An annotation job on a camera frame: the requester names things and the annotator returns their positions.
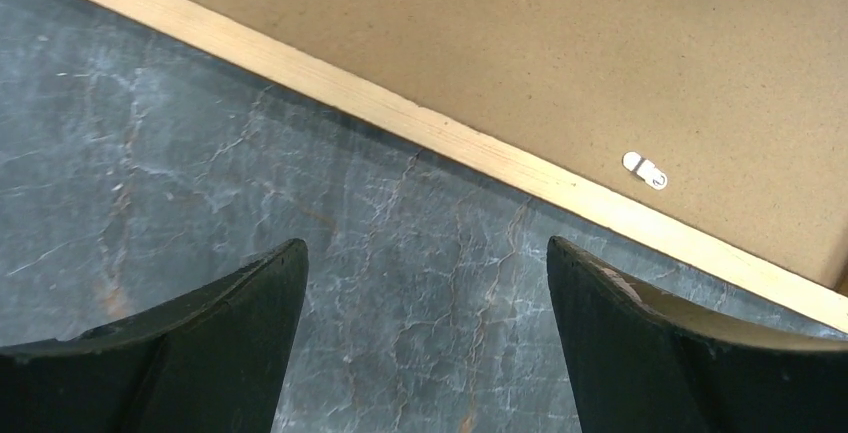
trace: wooden strip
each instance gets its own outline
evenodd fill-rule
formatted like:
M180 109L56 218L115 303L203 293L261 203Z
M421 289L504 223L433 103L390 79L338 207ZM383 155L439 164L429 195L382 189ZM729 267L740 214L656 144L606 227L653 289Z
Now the wooden strip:
M89 0L848 332L848 297L188 0Z

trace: metal clip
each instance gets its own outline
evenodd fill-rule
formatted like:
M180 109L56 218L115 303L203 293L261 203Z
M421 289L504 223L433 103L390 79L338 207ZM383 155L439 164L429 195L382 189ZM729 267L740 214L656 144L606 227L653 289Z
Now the metal clip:
M668 185L668 176L660 171L651 160L642 158L642 155L635 151L625 154L621 163L628 171L645 180L645 183L655 190L662 190Z

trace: brown hardboard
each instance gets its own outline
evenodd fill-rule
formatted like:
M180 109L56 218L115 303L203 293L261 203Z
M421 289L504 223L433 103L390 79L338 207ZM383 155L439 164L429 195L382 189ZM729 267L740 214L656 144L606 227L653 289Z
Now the brown hardboard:
M848 0L191 0L827 286ZM638 151L655 191L621 165Z

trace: hardboard backing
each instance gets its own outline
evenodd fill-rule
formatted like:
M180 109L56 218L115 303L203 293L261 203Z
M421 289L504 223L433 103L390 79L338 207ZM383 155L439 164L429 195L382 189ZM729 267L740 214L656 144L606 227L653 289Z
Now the hardboard backing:
M811 280L842 276L848 0L191 1ZM669 186L625 171L628 151Z

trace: gray marble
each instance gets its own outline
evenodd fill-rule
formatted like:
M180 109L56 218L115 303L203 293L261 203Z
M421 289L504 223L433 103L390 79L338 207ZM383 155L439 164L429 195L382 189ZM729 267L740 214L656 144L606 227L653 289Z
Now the gray marble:
M310 249L278 432L579 431L551 235L734 316L820 324L82 0L0 0L0 344Z

